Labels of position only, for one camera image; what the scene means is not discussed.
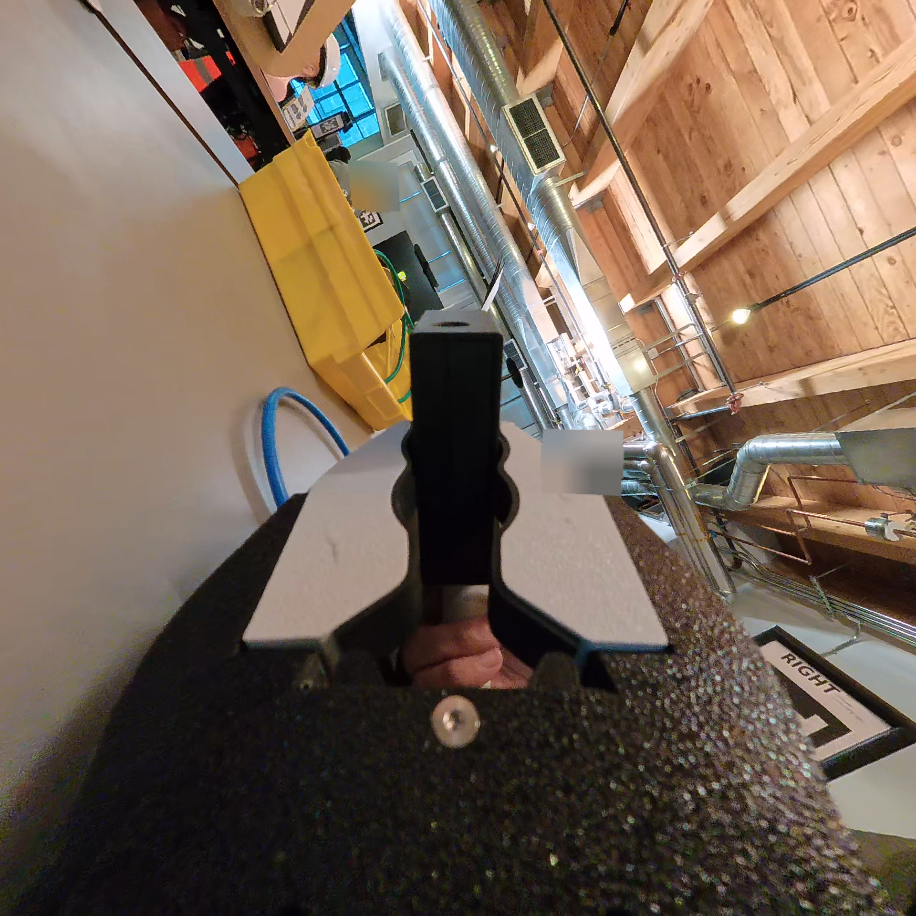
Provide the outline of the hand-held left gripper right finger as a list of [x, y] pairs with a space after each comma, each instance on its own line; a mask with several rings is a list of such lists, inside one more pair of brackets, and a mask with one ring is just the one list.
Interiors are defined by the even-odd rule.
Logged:
[[603, 654], [666, 654], [670, 638], [604, 498], [544, 488], [541, 441], [499, 430], [498, 480], [510, 495], [496, 522], [488, 619], [535, 669], [549, 654], [588, 679]]

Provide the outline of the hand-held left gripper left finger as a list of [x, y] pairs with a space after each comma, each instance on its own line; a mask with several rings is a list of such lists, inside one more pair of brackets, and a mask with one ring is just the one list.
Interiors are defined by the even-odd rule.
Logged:
[[248, 648], [304, 648], [335, 667], [401, 648], [421, 619], [408, 422], [378, 433], [310, 490], [243, 635]]

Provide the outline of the black ethernet port block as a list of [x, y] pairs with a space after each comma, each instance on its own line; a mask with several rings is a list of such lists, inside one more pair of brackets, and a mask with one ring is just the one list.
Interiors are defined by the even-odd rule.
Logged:
[[407, 451], [426, 585], [490, 582], [502, 355], [494, 320], [474, 309], [429, 310], [410, 339]]

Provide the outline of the yellow plastic bin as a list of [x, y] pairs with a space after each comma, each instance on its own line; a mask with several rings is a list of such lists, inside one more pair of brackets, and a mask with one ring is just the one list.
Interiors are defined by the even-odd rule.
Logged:
[[312, 135], [240, 190], [312, 370], [372, 429], [411, 419], [411, 321]]

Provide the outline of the person's right hand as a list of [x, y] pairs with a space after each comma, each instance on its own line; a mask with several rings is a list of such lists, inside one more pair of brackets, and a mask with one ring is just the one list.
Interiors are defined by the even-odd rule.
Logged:
[[420, 689], [520, 689], [533, 673], [498, 641], [485, 616], [422, 625], [400, 657]]

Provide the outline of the shiny steel pipe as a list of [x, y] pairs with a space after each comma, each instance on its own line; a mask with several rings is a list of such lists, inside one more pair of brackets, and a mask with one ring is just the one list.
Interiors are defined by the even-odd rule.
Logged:
[[689, 559], [721, 596], [730, 596], [735, 587], [704, 524], [704, 519], [686, 487], [673, 453], [657, 441], [623, 444], [626, 462], [637, 464], [656, 487], [672, 528], [681, 539]]

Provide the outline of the black-framed white sign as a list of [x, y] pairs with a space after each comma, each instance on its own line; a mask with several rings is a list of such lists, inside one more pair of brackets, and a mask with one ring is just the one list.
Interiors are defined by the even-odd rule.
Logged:
[[829, 781], [913, 747], [915, 724], [779, 626], [754, 637]]

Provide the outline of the black screen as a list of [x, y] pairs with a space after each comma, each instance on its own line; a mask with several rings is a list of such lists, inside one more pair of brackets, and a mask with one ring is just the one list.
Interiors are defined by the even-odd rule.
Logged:
[[429, 262], [407, 232], [373, 243], [373, 247], [394, 267], [413, 321], [418, 322], [428, 311], [442, 309]]

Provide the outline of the thin dark ceiling pipe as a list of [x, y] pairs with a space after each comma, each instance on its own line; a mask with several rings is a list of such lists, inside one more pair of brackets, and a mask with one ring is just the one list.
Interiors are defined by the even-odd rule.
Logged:
[[725, 366], [722, 357], [719, 355], [714, 342], [712, 333], [707, 327], [706, 322], [703, 316], [700, 314], [698, 307], [696, 306], [696, 296], [690, 291], [686, 280], [684, 279], [684, 272], [681, 268], [678, 267], [675, 260], [674, 254], [671, 251], [671, 244], [667, 240], [665, 234], [662, 232], [661, 227], [658, 223], [655, 213], [652, 211], [647, 197], [638, 183], [637, 178], [635, 177], [635, 172], [628, 161], [628, 158], [625, 154], [624, 147], [620, 143], [614, 129], [612, 128], [611, 122], [608, 120], [607, 115], [604, 112], [604, 108], [601, 105], [600, 99], [595, 92], [592, 81], [586, 73], [586, 70], [581, 63], [581, 59], [574, 49], [572, 40], [569, 39], [566, 30], [561, 25], [560, 18], [558, 17], [552, 2], [543, 1], [542, 2], [545, 11], [550, 18], [554, 29], [557, 32], [559, 39], [562, 42], [562, 46], [568, 54], [572, 65], [576, 71], [576, 75], [579, 79], [580, 84], [583, 86], [583, 89], [586, 93], [586, 97], [590, 104], [592, 105], [597, 120], [601, 126], [602, 131], [605, 134], [606, 139], [612, 147], [614, 157], [617, 164], [620, 166], [620, 169], [624, 172], [627, 182], [629, 183], [631, 189], [634, 192], [637, 203], [639, 204], [642, 212], [644, 213], [649, 228], [656, 238], [656, 241], [659, 245], [659, 248], [665, 259], [666, 267], [663, 269], [662, 277], [664, 279], [670, 279], [671, 284], [675, 289], [680, 293], [681, 299], [686, 307], [689, 317], [693, 323], [695, 330], [698, 332], [698, 335], [701, 339], [701, 342], [704, 347], [704, 351], [707, 356], [710, 358], [716, 373], [719, 375], [722, 383], [727, 387], [728, 397], [727, 397], [727, 406], [725, 409], [730, 411], [732, 415], [736, 416], [739, 414], [742, 406], [742, 395], [741, 392], [737, 391], [736, 386]]

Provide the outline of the black metal rod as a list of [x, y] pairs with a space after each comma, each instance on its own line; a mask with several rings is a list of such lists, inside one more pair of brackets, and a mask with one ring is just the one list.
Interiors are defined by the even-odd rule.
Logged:
[[821, 272], [815, 274], [814, 276], [807, 278], [806, 280], [801, 281], [793, 286], [790, 286], [784, 291], [773, 294], [760, 302], [753, 303], [749, 306], [749, 311], [750, 313], [759, 312], [774, 304], [783, 302], [784, 300], [800, 292], [806, 291], [807, 289], [821, 283], [822, 281], [827, 281], [846, 270], [852, 269], [853, 267], [862, 264], [866, 260], [876, 258], [876, 256], [883, 254], [889, 249], [897, 247], [902, 243], [910, 241], [914, 238], [915, 226], [912, 226], [909, 229], [899, 233], [898, 235], [894, 235], [875, 246], [871, 246], [851, 258], [844, 259], [842, 262], [830, 267], [829, 269], [823, 269]]

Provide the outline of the large glazed window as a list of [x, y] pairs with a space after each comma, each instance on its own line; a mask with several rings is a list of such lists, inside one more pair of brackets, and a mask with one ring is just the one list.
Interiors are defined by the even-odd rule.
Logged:
[[291, 82], [291, 93], [308, 108], [306, 123], [309, 127], [334, 115], [346, 114], [349, 126], [338, 132], [338, 137], [353, 156], [358, 156], [378, 148], [382, 140], [353, 12], [345, 15], [333, 35], [341, 54], [335, 81], [325, 88], [312, 88], [304, 79], [296, 78]]

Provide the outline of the cardboard box with printed sheet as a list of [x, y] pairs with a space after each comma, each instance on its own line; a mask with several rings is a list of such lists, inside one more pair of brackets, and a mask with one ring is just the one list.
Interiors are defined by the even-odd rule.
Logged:
[[215, 1], [235, 45], [265, 74], [296, 76], [315, 63], [353, 1]]

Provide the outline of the orange safety vest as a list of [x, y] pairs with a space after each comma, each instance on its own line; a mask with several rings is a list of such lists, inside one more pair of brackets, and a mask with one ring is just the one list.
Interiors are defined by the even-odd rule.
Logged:
[[178, 62], [178, 65], [199, 94], [222, 77], [219, 67], [210, 55], [182, 60]]

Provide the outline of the round metal elbow duct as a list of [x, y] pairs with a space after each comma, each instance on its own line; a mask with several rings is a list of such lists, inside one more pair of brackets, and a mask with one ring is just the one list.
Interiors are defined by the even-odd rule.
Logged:
[[691, 489], [693, 502], [714, 510], [748, 510], [760, 497], [774, 464], [850, 466], [840, 441], [833, 433], [765, 434], [739, 448], [726, 487], [697, 484]]

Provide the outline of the rectangular metal duct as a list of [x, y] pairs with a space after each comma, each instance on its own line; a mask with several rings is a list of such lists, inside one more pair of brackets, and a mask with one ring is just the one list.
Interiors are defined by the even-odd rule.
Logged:
[[915, 489], [914, 428], [842, 429], [835, 436], [861, 483]]

